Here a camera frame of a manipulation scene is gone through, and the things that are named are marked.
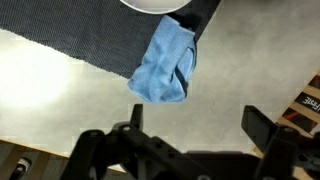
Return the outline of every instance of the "blue cloth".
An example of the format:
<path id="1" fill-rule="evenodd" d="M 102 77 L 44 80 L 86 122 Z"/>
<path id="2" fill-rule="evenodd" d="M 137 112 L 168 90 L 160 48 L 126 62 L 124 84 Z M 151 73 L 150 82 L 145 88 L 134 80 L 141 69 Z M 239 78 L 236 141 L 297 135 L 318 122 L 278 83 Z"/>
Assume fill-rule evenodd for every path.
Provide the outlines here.
<path id="1" fill-rule="evenodd" d="M 196 61 L 194 35 L 164 16 L 128 82 L 129 89 L 151 103 L 183 102 Z"/>

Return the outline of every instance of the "dark mesh mat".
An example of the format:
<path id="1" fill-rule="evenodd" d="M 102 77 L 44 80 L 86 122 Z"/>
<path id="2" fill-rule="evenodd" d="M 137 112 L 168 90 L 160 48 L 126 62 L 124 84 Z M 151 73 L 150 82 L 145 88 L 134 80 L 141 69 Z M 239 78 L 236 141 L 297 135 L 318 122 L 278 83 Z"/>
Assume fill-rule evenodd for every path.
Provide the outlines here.
<path id="1" fill-rule="evenodd" d="M 191 27 L 197 41 L 218 3 L 193 0 L 170 16 Z M 162 17 L 120 0 L 0 1 L 0 28 L 126 78 L 139 66 Z"/>

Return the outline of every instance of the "white plate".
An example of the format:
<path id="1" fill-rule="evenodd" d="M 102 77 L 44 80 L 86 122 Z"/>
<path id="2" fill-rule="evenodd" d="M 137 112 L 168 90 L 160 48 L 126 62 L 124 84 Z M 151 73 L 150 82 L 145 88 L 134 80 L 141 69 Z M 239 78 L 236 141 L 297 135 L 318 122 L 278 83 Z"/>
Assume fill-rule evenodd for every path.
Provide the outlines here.
<path id="1" fill-rule="evenodd" d="M 178 10 L 191 0 L 120 0 L 122 3 L 140 12 L 165 14 Z"/>

